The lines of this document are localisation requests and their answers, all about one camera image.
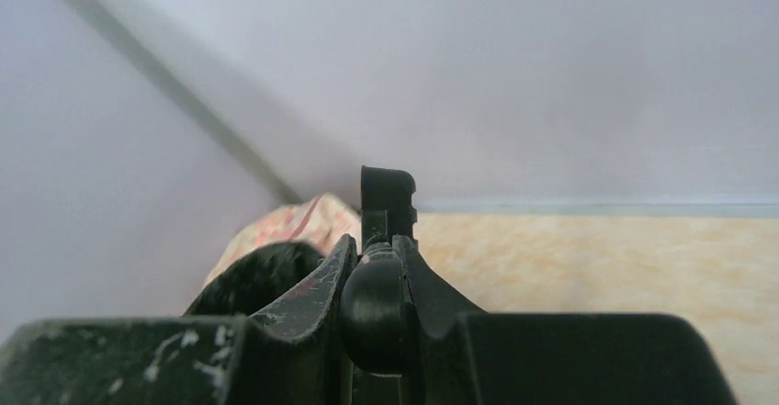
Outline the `black litter scoop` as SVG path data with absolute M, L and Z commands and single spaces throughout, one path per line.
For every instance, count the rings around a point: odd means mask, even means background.
M 412 239 L 416 185 L 402 170 L 363 166 L 360 172 L 362 253 L 341 296 L 345 353 L 360 371 L 355 404 L 410 404 L 413 349 L 406 269 L 393 242 Z

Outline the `black bag lined bin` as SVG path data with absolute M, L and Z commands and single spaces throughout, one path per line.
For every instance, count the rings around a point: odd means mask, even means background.
M 294 287 L 323 260 L 305 242 L 259 247 L 207 283 L 184 314 L 250 316 Z

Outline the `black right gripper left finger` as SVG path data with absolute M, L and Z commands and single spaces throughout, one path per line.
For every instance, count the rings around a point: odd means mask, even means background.
M 342 237 L 251 316 L 33 321 L 1 347 L 4 404 L 346 404 L 336 311 L 357 261 Z

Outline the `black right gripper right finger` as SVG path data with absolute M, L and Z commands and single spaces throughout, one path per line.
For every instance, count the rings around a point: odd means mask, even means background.
M 392 242 L 414 321 L 409 404 L 732 404 L 712 351 L 665 313 L 489 313 Z

